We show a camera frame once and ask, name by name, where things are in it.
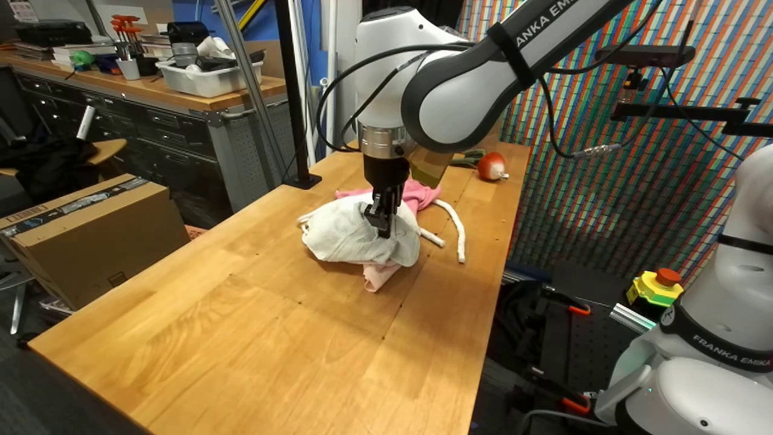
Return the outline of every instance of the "floor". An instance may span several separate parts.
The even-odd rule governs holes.
[[[12,296],[0,292],[0,433],[3,435],[136,435],[143,433],[101,399],[6,334]],[[27,299],[25,339],[48,327],[39,296]]]

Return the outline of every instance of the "workbench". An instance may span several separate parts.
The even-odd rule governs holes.
[[[32,349],[150,433],[468,433],[528,147],[494,146],[509,180],[451,167],[420,261],[377,296],[360,265],[318,263],[296,218],[364,189],[363,157],[312,167],[130,279]]]
[[[283,78],[260,78],[281,160],[249,108],[246,91],[194,97],[166,90],[165,78],[124,80],[97,68],[68,72],[48,60],[0,50],[28,103],[57,137],[73,137],[84,107],[93,107],[90,141],[125,137],[118,170],[169,186],[185,223],[212,228],[271,192],[291,161],[290,108]]]

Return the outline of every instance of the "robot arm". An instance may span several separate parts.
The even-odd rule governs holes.
[[[388,236],[401,186],[409,180],[406,154],[420,146],[459,152],[482,141],[511,97],[602,30],[632,0],[531,0],[468,50],[435,50],[410,66],[415,54],[383,59],[357,78],[357,102],[401,72],[360,114],[357,141],[364,180],[375,203],[364,218]],[[453,44],[451,37],[415,9],[386,9],[357,27],[357,59],[415,44]]]

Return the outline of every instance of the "box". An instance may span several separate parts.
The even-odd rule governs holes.
[[[226,95],[231,90],[246,87],[238,68],[196,72],[196,70],[174,68],[172,64],[155,64],[155,66],[162,70],[166,87],[184,95],[218,97],[218,95]],[[260,66],[263,64],[250,66],[259,82],[260,82]]]
[[[3,241],[69,310],[185,244],[169,192],[116,177],[0,219]]]

